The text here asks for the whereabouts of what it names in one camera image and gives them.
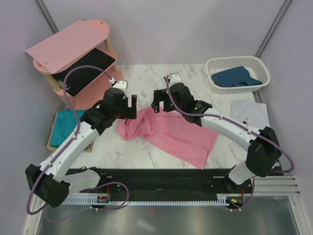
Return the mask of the pink t-shirt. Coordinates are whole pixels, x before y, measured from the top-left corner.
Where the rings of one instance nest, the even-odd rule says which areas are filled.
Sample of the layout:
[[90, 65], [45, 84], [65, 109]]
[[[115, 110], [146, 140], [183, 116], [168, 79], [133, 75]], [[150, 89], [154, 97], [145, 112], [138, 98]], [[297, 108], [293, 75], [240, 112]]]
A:
[[138, 111], [136, 119], [120, 119], [116, 130], [126, 141], [141, 137], [200, 169], [204, 168], [218, 137], [216, 131], [189, 123], [176, 112], [155, 113], [152, 107]]

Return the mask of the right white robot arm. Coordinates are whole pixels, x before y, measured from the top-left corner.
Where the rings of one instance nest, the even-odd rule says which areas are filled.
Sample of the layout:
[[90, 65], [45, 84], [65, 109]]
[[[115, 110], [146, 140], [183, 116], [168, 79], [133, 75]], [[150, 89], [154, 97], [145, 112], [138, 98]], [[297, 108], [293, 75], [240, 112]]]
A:
[[216, 131], [247, 152], [246, 160], [234, 166], [224, 180], [228, 192], [236, 192], [249, 178], [266, 177], [282, 155], [272, 128], [266, 126], [258, 129], [223, 116], [211, 104], [194, 99], [183, 83], [177, 83], [169, 89], [155, 90], [151, 104], [155, 113], [160, 112], [161, 102], [163, 111], [176, 111], [187, 122]]

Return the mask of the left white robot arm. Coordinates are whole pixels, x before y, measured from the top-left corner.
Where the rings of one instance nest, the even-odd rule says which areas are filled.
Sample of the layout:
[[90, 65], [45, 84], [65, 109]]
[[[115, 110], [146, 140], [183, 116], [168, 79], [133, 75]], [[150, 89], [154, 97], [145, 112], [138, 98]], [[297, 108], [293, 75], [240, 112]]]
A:
[[102, 100], [82, 115], [79, 124], [68, 138], [38, 166], [30, 164], [26, 178], [32, 194], [52, 208], [61, 205], [68, 195], [86, 189], [103, 192], [107, 180], [93, 170], [67, 175], [80, 154], [94, 142], [116, 119], [136, 118], [136, 95], [128, 105], [127, 83], [122, 80], [107, 89]]

